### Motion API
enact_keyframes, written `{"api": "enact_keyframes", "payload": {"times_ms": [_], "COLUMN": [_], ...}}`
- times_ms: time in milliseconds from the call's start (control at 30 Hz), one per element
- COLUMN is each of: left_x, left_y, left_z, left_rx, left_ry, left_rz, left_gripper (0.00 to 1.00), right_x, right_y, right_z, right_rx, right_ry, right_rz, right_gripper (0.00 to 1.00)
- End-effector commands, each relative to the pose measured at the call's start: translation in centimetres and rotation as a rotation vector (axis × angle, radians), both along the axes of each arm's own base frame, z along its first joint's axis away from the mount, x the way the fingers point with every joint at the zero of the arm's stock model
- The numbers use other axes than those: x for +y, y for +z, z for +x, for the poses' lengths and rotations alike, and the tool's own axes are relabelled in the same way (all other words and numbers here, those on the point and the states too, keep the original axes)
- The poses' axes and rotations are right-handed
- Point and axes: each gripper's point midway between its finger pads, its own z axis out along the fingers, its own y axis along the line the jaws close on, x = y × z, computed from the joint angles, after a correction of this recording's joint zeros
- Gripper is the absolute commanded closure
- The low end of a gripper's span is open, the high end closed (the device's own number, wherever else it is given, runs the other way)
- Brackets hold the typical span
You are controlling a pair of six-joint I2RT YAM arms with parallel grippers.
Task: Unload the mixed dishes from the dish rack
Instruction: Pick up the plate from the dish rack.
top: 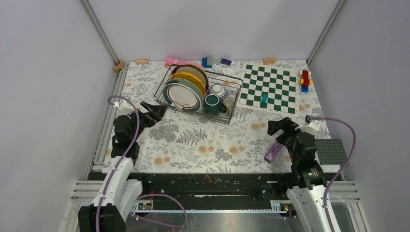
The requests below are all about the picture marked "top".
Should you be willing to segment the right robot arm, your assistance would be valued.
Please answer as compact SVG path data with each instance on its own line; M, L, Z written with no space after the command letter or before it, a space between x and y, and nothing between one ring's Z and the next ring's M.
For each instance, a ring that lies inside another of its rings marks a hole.
M276 141L291 158L291 172L277 186L278 195L289 199L306 232L338 232L339 224L328 197L328 182L316 160L314 134L320 130L318 121L307 118L303 126L285 117L268 122L268 135L282 134Z

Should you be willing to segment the white plate green red rim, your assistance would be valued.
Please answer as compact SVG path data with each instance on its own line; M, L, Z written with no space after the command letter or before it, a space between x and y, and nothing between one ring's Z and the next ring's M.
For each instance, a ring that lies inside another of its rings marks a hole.
M202 106L200 97L182 84L167 84L162 90L165 101L178 109L197 112Z

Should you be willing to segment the mint green flower plate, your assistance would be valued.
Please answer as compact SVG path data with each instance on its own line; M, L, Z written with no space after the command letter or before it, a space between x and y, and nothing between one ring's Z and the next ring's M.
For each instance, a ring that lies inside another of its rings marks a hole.
M202 94L200 89L188 80L181 79L181 78L175 78L175 79L169 80L167 84L182 84L186 87L189 87L193 91L195 91L195 93L200 97L201 100L203 100L204 98L204 95Z

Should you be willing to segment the yellow dotted scalloped plate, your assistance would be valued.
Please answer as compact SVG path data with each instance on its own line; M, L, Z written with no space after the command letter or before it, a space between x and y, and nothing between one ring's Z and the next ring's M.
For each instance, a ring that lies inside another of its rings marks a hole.
M190 72L176 72L171 75L170 80L184 79L194 84L203 95L205 95L206 88L204 82L196 75Z

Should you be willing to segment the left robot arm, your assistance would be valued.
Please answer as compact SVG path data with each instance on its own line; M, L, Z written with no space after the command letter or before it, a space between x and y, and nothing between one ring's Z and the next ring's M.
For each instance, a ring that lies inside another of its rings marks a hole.
M125 101L114 105L123 112L113 121L111 171L89 206L78 212L79 229L82 232L124 232L126 220L136 198L149 195L150 186L142 180L128 177L138 158L140 146L137 138L146 128L162 120L167 107L140 103L145 112L135 111Z

